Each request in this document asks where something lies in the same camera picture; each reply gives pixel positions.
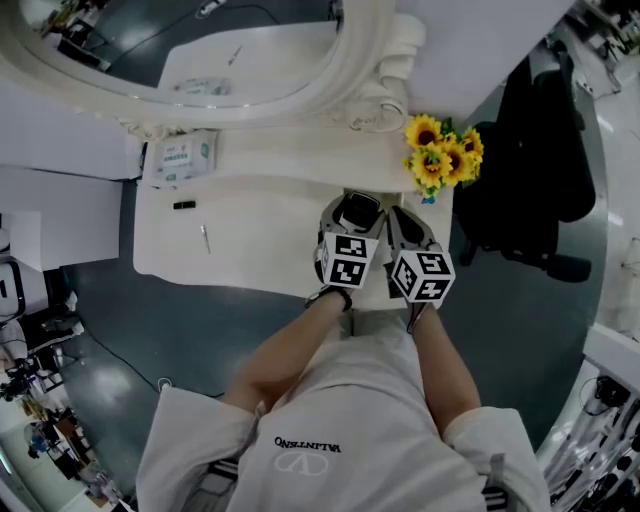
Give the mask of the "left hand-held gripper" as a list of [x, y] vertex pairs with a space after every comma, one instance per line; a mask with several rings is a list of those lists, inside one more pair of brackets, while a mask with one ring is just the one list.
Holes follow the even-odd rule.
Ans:
[[340, 223], [345, 199], [335, 198], [321, 214], [314, 268], [323, 285], [359, 290], [371, 269], [387, 213], [376, 203], [371, 230], [346, 231]]

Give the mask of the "person's right forearm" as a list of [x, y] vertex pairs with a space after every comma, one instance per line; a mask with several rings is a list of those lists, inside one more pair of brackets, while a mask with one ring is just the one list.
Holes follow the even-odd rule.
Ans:
[[432, 305], [422, 310], [413, 324], [411, 336], [417, 350], [426, 405], [443, 436], [454, 420], [481, 407], [478, 388]]

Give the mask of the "yellow sunflower bouquet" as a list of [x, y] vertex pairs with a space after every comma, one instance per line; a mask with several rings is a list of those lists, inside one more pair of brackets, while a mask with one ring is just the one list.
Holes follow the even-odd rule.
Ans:
[[484, 144], [476, 128], [459, 132], [450, 119], [417, 114], [409, 119], [404, 138], [410, 154], [403, 165], [422, 199], [480, 177]]

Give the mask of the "white equipment rack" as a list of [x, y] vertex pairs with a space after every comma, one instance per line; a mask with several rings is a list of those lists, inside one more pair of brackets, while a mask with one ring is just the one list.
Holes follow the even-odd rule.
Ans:
[[598, 323], [589, 329], [537, 458], [552, 512], [640, 512], [640, 341]]

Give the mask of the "white cart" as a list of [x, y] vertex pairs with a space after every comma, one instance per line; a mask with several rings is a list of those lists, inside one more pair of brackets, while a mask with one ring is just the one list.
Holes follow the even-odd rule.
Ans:
[[25, 313], [26, 301], [19, 266], [14, 261], [0, 263], [0, 324]]

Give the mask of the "oval white-framed mirror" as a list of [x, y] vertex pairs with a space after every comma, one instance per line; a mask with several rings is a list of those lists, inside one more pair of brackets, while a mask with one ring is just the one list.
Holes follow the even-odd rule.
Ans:
[[0, 0], [0, 75], [147, 141], [398, 130], [424, 41], [396, 0]]

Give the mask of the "person's white shirt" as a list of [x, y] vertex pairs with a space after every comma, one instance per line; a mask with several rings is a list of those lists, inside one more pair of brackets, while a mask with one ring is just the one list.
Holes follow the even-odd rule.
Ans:
[[439, 431], [400, 319], [361, 322], [271, 409], [164, 390], [139, 512], [551, 512], [519, 413], [482, 407]]

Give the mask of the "white ornate dressing table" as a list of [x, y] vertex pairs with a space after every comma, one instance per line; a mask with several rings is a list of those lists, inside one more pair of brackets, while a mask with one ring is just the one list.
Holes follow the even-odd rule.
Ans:
[[[148, 146], [136, 196], [133, 264], [142, 274], [306, 297], [320, 286], [313, 253], [322, 211], [346, 189], [412, 195], [410, 206], [436, 240], [442, 246], [450, 240], [453, 192], [422, 204], [403, 166], [407, 148], [398, 132], [225, 130], [216, 170], [177, 189], [147, 180], [156, 145]], [[191, 200], [195, 209], [173, 209]]]

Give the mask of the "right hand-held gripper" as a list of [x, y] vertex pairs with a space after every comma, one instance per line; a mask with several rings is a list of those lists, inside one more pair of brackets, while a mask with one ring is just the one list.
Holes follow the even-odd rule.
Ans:
[[450, 254], [437, 242], [432, 229], [409, 210], [392, 206], [388, 243], [392, 258], [388, 264], [390, 297], [408, 304], [440, 305], [456, 274]]

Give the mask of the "person's left forearm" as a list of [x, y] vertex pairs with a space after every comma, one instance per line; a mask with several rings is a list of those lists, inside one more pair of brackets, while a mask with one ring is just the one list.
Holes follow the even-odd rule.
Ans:
[[264, 341], [242, 365], [222, 402], [249, 413], [271, 409], [296, 384], [350, 304], [350, 293], [335, 288], [318, 296], [305, 311]]

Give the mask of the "white wet wipes pack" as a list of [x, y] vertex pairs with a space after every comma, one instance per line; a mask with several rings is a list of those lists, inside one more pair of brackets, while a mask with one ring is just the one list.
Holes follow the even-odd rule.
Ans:
[[181, 187], [185, 182], [212, 174], [216, 170], [218, 132], [196, 130], [176, 135], [156, 145], [149, 183], [157, 188]]

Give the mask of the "small black box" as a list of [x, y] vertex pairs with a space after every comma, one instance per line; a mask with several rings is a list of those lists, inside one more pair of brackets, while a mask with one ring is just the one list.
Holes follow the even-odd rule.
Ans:
[[341, 219], [358, 230], [368, 230], [380, 214], [380, 201], [358, 191], [352, 191], [344, 206]]

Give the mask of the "black office chair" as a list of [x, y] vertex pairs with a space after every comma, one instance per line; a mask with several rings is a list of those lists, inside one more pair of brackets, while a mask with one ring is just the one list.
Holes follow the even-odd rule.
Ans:
[[484, 145], [480, 175], [454, 192], [466, 238], [459, 262], [470, 265], [478, 249], [497, 251], [556, 280], [581, 283], [591, 263], [559, 253], [559, 225], [588, 215], [596, 192], [573, 99], [574, 63], [563, 43], [552, 53], [558, 69], [538, 75], [523, 59], [508, 77], [496, 120], [476, 126]]

